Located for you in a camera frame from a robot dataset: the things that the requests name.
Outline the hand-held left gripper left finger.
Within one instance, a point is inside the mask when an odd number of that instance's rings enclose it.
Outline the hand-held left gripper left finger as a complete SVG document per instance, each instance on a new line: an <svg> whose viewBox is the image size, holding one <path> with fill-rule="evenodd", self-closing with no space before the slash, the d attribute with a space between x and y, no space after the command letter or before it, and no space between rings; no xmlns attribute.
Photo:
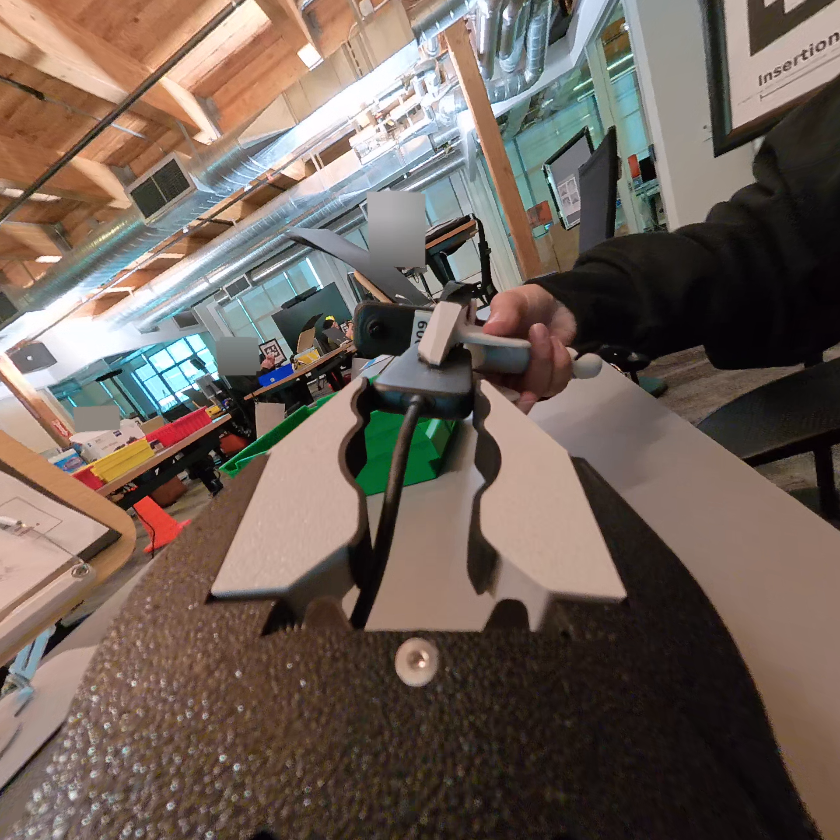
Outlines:
<svg viewBox="0 0 840 840"><path fill-rule="evenodd" d="M364 428L371 383L345 386L268 453L211 586L218 600L341 601L371 552Z"/></svg>

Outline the black monitor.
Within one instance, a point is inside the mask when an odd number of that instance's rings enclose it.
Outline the black monitor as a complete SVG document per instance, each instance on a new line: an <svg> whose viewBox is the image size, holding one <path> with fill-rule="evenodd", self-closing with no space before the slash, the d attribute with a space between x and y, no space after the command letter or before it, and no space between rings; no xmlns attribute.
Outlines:
<svg viewBox="0 0 840 840"><path fill-rule="evenodd" d="M579 250L582 253L615 234L618 176L616 128L612 126L598 148L579 169Z"/></svg>

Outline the person's right hand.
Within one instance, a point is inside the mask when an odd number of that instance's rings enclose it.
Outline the person's right hand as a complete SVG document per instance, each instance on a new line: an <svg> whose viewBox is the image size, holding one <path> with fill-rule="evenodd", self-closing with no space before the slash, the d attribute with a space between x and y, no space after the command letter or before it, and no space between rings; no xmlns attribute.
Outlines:
<svg viewBox="0 0 840 840"><path fill-rule="evenodd" d="M489 373L496 387L518 394L516 404L529 414L540 401L558 395L571 382L569 346L575 337L574 315L547 290L528 284L496 295L483 332L530 342L530 363L522 374Z"/></svg>

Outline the wooden support post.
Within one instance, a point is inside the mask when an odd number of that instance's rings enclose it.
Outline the wooden support post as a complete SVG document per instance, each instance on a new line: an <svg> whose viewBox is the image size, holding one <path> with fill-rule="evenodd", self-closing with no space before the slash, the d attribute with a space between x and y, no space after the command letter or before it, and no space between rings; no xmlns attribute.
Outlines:
<svg viewBox="0 0 840 840"><path fill-rule="evenodd" d="M512 237L513 252L518 263L520 278L530 280L540 275L543 265L497 120L490 105L487 89L480 75L465 19L461 18L448 26L445 35L448 52L453 60L490 178L495 186L501 211Z"/></svg>

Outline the framed marker poster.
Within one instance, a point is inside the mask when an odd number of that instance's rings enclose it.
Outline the framed marker poster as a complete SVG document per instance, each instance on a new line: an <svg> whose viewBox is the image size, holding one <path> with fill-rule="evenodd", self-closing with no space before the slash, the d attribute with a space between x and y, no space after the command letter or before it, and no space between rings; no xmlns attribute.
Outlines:
<svg viewBox="0 0 840 840"><path fill-rule="evenodd" d="M838 77L838 1L701 1L715 157Z"/></svg>

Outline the standing desk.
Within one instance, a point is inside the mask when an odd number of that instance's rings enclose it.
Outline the standing desk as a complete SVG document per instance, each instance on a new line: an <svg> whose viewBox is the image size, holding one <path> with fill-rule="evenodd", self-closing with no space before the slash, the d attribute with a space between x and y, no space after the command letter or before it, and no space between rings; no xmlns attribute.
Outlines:
<svg viewBox="0 0 840 840"><path fill-rule="evenodd" d="M497 294L491 275L491 250L483 223L474 214L457 217L428 229L425 240L426 264L442 288L451 284L461 286L448 258L473 238L477 238L479 283L470 286L475 297L489 305Z"/></svg>

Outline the orange cone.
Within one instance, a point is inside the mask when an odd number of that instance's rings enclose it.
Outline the orange cone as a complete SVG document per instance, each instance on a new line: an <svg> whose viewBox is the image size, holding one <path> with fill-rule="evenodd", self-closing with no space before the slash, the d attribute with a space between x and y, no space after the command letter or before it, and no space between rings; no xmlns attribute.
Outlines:
<svg viewBox="0 0 840 840"><path fill-rule="evenodd" d="M137 500L133 509L150 537L150 543L143 550L147 554L154 554L172 543L191 523L190 519L175 520L150 497Z"/></svg>

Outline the large black television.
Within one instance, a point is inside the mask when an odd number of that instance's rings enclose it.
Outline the large black television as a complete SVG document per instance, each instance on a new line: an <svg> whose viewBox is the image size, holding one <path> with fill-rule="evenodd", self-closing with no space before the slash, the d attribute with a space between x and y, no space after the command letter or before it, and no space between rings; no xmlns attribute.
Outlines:
<svg viewBox="0 0 840 840"><path fill-rule="evenodd" d="M312 325L323 329L326 318L343 323L352 319L352 315L340 289L332 283L323 288L310 288L304 295L290 299L271 317L290 347L296 349L300 333ZM307 324L316 316L318 319L308 327Z"/></svg>

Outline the document stand with black sheet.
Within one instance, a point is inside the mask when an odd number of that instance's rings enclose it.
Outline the document stand with black sheet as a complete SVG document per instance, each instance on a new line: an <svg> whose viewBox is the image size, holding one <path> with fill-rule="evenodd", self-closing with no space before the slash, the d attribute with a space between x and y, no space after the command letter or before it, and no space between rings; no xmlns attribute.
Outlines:
<svg viewBox="0 0 840 840"><path fill-rule="evenodd" d="M431 298L398 268L378 263L368 250L333 231L292 227L286 236L296 244L309 246L350 266L360 284L378 301L415 308L433 306Z"/></svg>

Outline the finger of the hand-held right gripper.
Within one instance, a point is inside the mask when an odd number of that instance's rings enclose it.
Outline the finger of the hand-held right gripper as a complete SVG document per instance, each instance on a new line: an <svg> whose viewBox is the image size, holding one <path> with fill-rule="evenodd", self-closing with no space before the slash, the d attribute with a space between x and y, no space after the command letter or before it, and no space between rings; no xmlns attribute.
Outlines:
<svg viewBox="0 0 840 840"><path fill-rule="evenodd" d="M420 317L416 351L428 366L442 366L448 352L457 342L459 331L466 324L469 307L452 301L441 301Z"/></svg>

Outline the green plastic bin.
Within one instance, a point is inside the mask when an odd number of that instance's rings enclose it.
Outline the green plastic bin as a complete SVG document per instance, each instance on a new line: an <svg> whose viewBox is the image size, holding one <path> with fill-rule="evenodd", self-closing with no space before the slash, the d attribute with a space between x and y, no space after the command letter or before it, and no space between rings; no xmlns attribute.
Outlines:
<svg viewBox="0 0 840 840"><path fill-rule="evenodd" d="M312 404L299 407L276 427L230 458L222 466L222 471L230 478L236 477L244 467L257 457L266 455L332 398L333 394L329 394ZM368 458L357 476L357 482L367 497L382 494L385 491L401 423L402 419L392 413L373 412L371 415L371 420L364 431ZM455 440L460 425L459 420L438 418L424 418L418 423L406 465L405 486L435 480L440 475L445 465L447 452Z"/></svg>

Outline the slim black usb hub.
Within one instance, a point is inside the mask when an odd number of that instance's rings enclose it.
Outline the slim black usb hub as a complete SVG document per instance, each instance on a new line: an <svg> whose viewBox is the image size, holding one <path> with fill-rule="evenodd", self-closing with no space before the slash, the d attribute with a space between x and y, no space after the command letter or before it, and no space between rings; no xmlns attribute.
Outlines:
<svg viewBox="0 0 840 840"><path fill-rule="evenodd" d="M376 377L373 388L381 410L404 413L419 396L424 417L464 419L474 407L470 353L462 346L454 347L441 366L433 366L413 346L395 357Z"/></svg>

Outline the wooden desk with bins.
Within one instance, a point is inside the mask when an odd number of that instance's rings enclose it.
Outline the wooden desk with bins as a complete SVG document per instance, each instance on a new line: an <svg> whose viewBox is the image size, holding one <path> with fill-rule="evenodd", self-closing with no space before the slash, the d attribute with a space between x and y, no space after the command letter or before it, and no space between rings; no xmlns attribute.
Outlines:
<svg viewBox="0 0 840 840"><path fill-rule="evenodd" d="M290 383L292 383L292 382L294 382L294 381L296 381L296 380L298 380L302 377L305 377L306 375L309 375L310 373L313 373L313 372L317 372L318 375L324 375L324 373L322 373L322 371L325 370L326 366L329 363L331 363L333 359L338 359L338 358L344 357L346 355L352 355L356 351L357 351L357 348L355 347L355 344L352 341L345 342L345 343L341 344L338 349L333 350L333 351L331 351L331 352L329 352L329 353L327 353L323 356L320 356L314 362L311 362L309 364L306 364L302 367L297 368L288 377L286 377L282 380L272 382L272 383L270 383L266 386L263 386L263 387L257 389L256 391L254 391L250 394L247 394L244 397L244 400L245 401L253 401L259 396L267 394L268 392L273 392L278 388L285 387L285 386L289 385Z"/></svg>

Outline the red plastic bin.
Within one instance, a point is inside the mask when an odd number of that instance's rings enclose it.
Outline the red plastic bin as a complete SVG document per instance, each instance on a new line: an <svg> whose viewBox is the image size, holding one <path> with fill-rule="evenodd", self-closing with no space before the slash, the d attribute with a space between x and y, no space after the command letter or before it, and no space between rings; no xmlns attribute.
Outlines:
<svg viewBox="0 0 840 840"><path fill-rule="evenodd" d="M228 413L220 411L210 413L206 408L201 408L146 432L144 435L153 450L163 450L181 443L191 435L212 426L216 421L228 419L228 417Z"/></svg>

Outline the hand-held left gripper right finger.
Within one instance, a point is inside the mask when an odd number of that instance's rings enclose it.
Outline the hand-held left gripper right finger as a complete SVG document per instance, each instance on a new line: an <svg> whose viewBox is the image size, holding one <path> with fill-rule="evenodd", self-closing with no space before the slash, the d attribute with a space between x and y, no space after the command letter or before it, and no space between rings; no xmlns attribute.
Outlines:
<svg viewBox="0 0 840 840"><path fill-rule="evenodd" d="M556 602L617 604L627 590L568 451L479 381L467 574L478 595L523 604L531 629Z"/></svg>

